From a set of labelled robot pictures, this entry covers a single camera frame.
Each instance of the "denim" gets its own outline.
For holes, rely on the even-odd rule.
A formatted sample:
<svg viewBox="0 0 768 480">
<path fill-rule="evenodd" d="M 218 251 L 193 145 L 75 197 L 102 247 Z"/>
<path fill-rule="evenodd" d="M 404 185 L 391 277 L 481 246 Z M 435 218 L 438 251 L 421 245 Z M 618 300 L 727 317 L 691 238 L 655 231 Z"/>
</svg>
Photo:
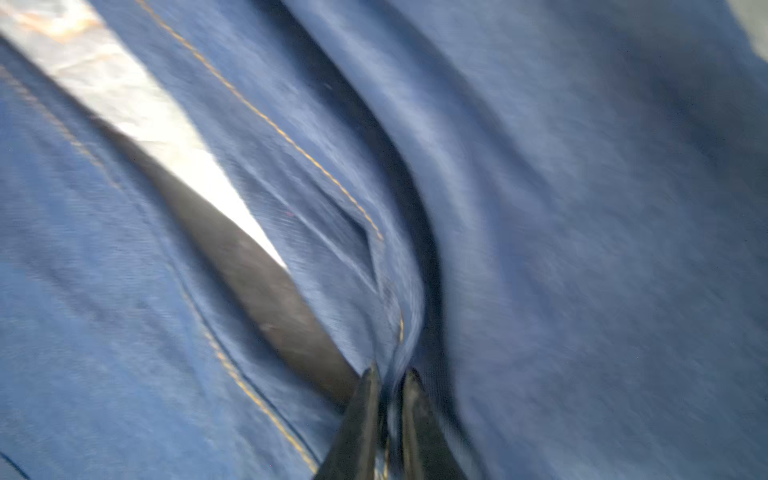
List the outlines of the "denim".
<svg viewBox="0 0 768 480">
<path fill-rule="evenodd" d="M 726 3 L 92 3 L 379 365 L 389 476 L 409 365 L 472 478 L 766 476 L 768 65 Z M 71 133 L 2 90 L 0 452 L 30 478 L 308 478 L 340 413 L 3 58 Z"/>
</svg>

